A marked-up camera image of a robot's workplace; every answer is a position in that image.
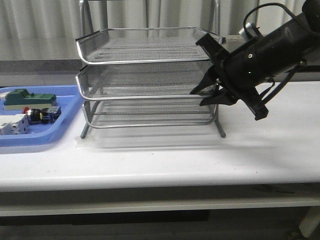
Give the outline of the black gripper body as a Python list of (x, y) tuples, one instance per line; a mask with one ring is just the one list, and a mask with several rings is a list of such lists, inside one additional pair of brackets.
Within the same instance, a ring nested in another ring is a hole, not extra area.
[(216, 82), (237, 100), (242, 100), (254, 114), (256, 121), (266, 118), (269, 110), (262, 103), (256, 86), (269, 81), (269, 74), (258, 61), (254, 44), (257, 38), (249, 40), (233, 52), (228, 52), (209, 33), (196, 42), (209, 56), (216, 71)]

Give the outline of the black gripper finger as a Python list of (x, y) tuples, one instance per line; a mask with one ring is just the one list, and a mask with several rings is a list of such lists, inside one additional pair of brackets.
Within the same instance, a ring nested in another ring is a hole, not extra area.
[(217, 79), (216, 71), (213, 68), (208, 69), (207, 72), (204, 74), (200, 83), (193, 90), (191, 90), (190, 94), (195, 95), (201, 90), (214, 85), (216, 83), (216, 79)]
[(215, 91), (214, 94), (210, 97), (205, 97), (201, 102), (200, 106), (207, 105), (227, 105), (232, 106), (236, 104), (238, 99), (234, 97), (229, 91), (225, 88), (222, 88), (218, 91)]

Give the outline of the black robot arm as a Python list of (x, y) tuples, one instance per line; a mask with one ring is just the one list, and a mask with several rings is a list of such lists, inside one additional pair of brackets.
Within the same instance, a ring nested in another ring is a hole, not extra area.
[(255, 26), (250, 33), (244, 24), (247, 41), (233, 52), (228, 52), (208, 33), (196, 42), (213, 65), (190, 93), (195, 95), (218, 84), (213, 95), (204, 98), (200, 105), (231, 106), (242, 100), (258, 121), (267, 117), (266, 103), (294, 74), (320, 59), (320, 2), (305, 1), (299, 15), (283, 4), (278, 6), (292, 19), (266, 36)]

